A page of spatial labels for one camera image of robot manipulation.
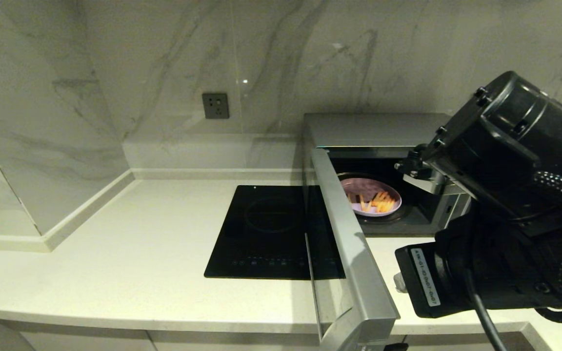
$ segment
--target white countertop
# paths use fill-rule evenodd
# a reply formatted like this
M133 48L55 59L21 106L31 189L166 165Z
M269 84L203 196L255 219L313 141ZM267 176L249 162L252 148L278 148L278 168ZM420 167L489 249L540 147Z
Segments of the white countertop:
M316 333L311 285L205 278L236 186L289 180L135 180L53 253L0 251L0 318L170 331ZM482 333L474 312L418 318L394 289L393 251L426 238L369 238L401 315L395 334ZM562 324L490 311L500 331L562 350Z

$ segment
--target induction cooktop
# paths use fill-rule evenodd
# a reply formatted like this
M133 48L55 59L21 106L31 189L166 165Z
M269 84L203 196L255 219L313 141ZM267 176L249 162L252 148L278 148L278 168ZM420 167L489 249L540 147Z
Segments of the induction cooktop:
M205 269L214 278L341 278L343 268L317 187L238 186Z

